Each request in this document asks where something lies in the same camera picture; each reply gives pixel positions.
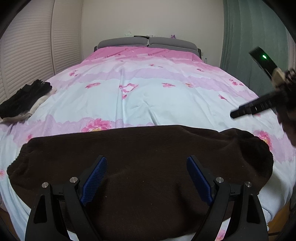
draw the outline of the white wardrobe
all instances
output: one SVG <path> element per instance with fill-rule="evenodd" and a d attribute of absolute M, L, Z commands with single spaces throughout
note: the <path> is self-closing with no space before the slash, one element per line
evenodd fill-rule
<path fill-rule="evenodd" d="M 0 40 L 0 103 L 25 84 L 79 64 L 83 0 L 31 0 Z"/>

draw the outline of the pink and white bed sheet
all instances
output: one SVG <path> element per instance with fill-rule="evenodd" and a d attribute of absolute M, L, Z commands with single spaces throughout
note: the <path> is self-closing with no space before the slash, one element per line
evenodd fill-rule
<path fill-rule="evenodd" d="M 21 146 L 33 137 L 172 124 L 217 131 L 239 128 L 263 139 L 274 156 L 272 177 L 259 194 L 266 222 L 292 194 L 295 149 L 276 115 L 270 110 L 232 120 L 232 109 L 257 96 L 237 79 L 203 63 L 192 53 L 107 47 L 49 82 L 58 91 L 32 117 L 14 125 L 0 124 L 0 193 L 21 240 L 30 209 L 15 194 L 6 169 Z M 226 227 L 227 222 L 217 240 L 223 238 Z"/>

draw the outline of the pile of clothes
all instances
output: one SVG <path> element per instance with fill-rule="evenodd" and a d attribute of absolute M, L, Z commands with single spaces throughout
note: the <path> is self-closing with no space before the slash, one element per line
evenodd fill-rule
<path fill-rule="evenodd" d="M 49 82 L 41 80 L 26 84 L 0 105 L 0 117 L 4 122 L 24 121 L 56 91 Z"/>

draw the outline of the wooden floor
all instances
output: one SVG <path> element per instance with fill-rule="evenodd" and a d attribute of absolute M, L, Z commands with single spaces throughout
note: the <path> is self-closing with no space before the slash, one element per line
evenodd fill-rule
<path fill-rule="evenodd" d="M 290 202 L 288 202 L 274 217 L 274 219 L 268 223 L 269 231 L 268 233 L 276 233 L 280 232 L 285 223 L 287 222 L 289 218 L 289 207 Z M 19 240 L 17 237 L 17 234 L 15 232 L 15 229 L 13 228 L 13 225 L 10 220 L 10 216 L 7 212 L 5 212 L 3 209 L 0 208 L 0 217 L 3 219 L 6 226 L 9 228 L 11 233 Z M 269 236 L 269 241 L 274 241 L 277 238 L 277 235 L 275 236 Z"/>

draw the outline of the silver screw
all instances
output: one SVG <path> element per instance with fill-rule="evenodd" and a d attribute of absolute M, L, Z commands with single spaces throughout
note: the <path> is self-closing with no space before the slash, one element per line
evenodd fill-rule
<path fill-rule="evenodd" d="M 77 177 L 71 177 L 71 178 L 70 178 L 70 182 L 71 182 L 71 183 L 76 183 L 77 180 L 78 180 Z"/>
<path fill-rule="evenodd" d="M 43 188 L 47 188 L 47 186 L 48 186 L 48 182 L 44 182 L 44 183 L 42 183 L 42 187 L 43 187 Z"/>
<path fill-rule="evenodd" d="M 224 179 L 222 177 L 217 177 L 216 181 L 219 182 L 219 183 L 222 183 L 222 182 L 224 182 Z"/>
<path fill-rule="evenodd" d="M 248 188 L 250 188 L 250 187 L 252 186 L 252 183 L 250 183 L 250 182 L 246 182 L 246 186 L 247 186 Z"/>

